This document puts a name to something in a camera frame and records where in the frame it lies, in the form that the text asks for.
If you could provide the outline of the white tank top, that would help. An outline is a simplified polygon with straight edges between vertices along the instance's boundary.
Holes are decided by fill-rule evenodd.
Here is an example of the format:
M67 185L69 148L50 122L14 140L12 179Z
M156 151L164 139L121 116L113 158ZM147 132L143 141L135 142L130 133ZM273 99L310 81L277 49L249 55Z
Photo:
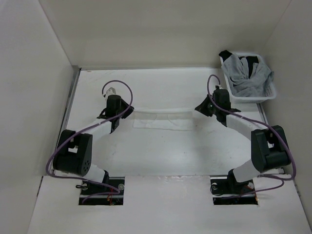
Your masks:
M133 128L170 131L195 129L193 112L190 109L138 109L135 110Z

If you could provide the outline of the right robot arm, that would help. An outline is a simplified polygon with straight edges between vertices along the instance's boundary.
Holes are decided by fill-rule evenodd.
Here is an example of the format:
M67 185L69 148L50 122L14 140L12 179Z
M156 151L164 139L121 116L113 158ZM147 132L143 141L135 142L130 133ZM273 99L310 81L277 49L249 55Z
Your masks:
M244 116L241 110L232 107L227 90L216 86L213 94L207 94L195 111L207 117L215 116L219 123L237 131L251 143L251 158L231 169L226 179L216 182L213 191L240 195L253 178L291 163L283 128Z

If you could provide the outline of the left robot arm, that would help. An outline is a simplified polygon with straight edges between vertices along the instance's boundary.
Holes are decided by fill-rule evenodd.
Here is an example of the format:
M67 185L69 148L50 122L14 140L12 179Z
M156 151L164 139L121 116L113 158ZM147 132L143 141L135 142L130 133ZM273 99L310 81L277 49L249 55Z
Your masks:
M83 180L93 181L93 189L98 194L109 190L109 173L92 163L93 146L102 137L113 133L120 120L127 118L134 107L119 95L109 95L106 107L87 130L77 134L74 130L64 130L58 143L59 151L52 160L53 169L74 175Z

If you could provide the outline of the grey tank top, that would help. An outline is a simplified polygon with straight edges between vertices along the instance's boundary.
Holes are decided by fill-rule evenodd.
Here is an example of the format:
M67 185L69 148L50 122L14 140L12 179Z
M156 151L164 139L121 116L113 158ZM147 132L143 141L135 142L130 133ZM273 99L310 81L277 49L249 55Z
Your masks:
M253 72L248 79L248 72L243 70L237 54L232 54L223 62L221 69L226 75L232 95L235 97L264 97L273 80L273 71L259 57L259 64L253 64Z

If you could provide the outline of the black tank top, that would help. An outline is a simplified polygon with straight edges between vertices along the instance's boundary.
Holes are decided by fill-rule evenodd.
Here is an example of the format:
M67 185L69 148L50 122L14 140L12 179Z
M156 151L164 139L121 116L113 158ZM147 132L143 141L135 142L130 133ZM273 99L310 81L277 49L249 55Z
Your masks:
M223 61L227 60L232 53L228 50L221 51L218 54ZM254 63L259 64L259 60L257 56L237 56L239 61L241 62L243 66L243 70L245 72L248 72L248 79L251 77L253 72Z

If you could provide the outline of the white plastic laundry basket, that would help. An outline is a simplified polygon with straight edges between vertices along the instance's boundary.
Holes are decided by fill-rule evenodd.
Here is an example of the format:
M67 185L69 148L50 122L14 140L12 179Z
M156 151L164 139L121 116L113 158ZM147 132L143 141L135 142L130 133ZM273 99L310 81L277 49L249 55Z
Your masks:
M262 58L262 56L260 56L258 54L252 54L252 53L233 53L233 54L237 54L239 56L258 56L263 62L265 62L264 59ZM220 57L220 62L221 62L221 66L222 66L223 60L221 57ZM270 82L269 87L268 87L264 97L235 97L232 95L232 92L230 90L230 85L229 85L229 82L228 82L226 75L224 73L223 73L223 75L225 78L227 90L229 91L229 94L230 94L231 102L234 102L234 103L262 103L262 102L265 102L267 100L272 100L272 99L276 98L276 89L275 89L273 80Z

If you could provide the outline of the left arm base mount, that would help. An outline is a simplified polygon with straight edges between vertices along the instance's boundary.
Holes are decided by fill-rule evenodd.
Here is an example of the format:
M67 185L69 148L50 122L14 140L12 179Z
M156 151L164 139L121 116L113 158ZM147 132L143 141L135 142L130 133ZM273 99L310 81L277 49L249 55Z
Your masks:
M124 201L125 177L110 177L111 187L83 182L76 185L79 189L78 204L82 206L121 206Z

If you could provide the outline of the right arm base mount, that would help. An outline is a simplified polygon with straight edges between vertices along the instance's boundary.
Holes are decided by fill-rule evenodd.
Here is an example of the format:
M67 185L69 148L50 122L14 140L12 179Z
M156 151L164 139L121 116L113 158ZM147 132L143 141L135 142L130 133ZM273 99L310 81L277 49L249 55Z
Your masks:
M258 205L256 194L247 194L255 191L253 180L232 186L227 177L222 176L211 177L210 182L214 205Z

